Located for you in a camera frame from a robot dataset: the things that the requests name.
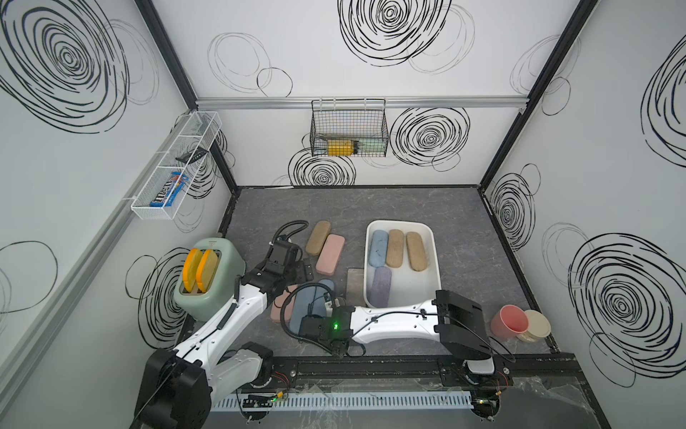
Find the light blue glasses case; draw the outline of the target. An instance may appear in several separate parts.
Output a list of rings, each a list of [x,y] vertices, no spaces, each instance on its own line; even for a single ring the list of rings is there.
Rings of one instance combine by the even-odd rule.
[[[332,297],[330,296],[329,290],[335,291],[335,282],[331,279],[322,279],[320,284],[324,285],[324,288],[317,287],[314,291],[314,299],[311,305],[311,314],[316,316],[328,316],[328,309],[332,303]]]
[[[299,334],[302,320],[305,316],[311,314],[314,302],[314,290],[306,289],[300,291],[295,297],[295,304],[293,306],[291,319],[289,322],[289,330],[293,334]]]
[[[389,233],[376,230],[372,234],[368,252],[368,264],[374,268],[382,267],[386,263],[388,252]]]

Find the purple fabric glasses case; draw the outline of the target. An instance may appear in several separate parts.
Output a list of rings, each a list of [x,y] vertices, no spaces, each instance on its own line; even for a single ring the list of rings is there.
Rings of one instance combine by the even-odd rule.
[[[392,272],[386,266],[375,270],[372,285],[367,289],[367,298],[372,307],[387,307],[391,294]]]

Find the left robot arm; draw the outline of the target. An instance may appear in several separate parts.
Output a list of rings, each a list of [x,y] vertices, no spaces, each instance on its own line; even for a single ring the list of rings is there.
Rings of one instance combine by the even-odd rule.
[[[264,261],[238,276],[233,297],[202,327],[148,358],[130,426],[203,427],[217,402],[264,374],[266,348],[247,343],[223,359],[232,343],[287,287],[313,279],[307,258],[282,265]]]

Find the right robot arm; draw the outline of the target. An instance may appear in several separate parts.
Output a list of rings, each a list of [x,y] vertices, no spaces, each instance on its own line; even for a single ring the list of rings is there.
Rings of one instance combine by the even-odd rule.
[[[482,306],[452,291],[438,290],[433,299],[405,307],[333,307],[325,316],[303,316],[293,336],[336,356],[347,353],[353,344],[434,341],[461,360],[469,374],[496,372]]]

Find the tan fabric glasses case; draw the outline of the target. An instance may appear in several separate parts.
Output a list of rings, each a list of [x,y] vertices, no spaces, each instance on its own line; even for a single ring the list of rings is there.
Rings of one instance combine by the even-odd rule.
[[[305,252],[311,257],[318,257],[325,245],[330,231],[332,230],[332,224],[330,221],[319,221],[307,241],[307,246],[305,246]]]

